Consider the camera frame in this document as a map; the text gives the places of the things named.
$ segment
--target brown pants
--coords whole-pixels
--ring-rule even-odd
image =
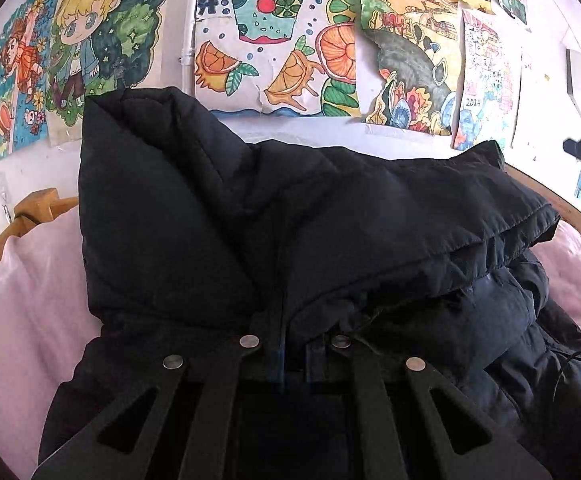
[[[68,101],[68,96],[70,95],[71,90],[73,91],[73,97],[75,99],[81,97],[86,92],[84,77],[81,72],[77,72],[67,79],[66,84],[64,85],[64,90],[61,92],[62,101]]]

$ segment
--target drawing of a cup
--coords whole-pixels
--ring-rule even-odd
[[[232,0],[239,39],[247,43],[283,43],[292,38],[304,0]]]

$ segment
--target black puffer jacket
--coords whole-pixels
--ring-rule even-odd
[[[254,332],[281,381],[307,343],[343,331],[381,355],[387,383],[420,355],[555,479],[581,478],[581,357],[552,402],[581,332],[529,250],[558,215],[502,171],[495,142],[393,161],[245,144],[174,89],[88,99],[83,138],[88,299],[104,327],[55,396],[40,460],[168,354]]]

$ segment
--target red cherry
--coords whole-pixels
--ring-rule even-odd
[[[257,0],[257,10],[266,14],[275,10],[275,0]]]

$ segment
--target cartoon girl in orange dress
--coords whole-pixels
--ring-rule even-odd
[[[29,11],[24,20],[21,18],[15,20],[10,37],[0,53],[0,62],[6,72],[4,78],[10,77],[13,71],[17,70],[15,83],[19,91],[26,94],[27,103],[32,100],[32,91],[37,80],[42,76],[37,47],[28,44],[36,18],[37,14]]]

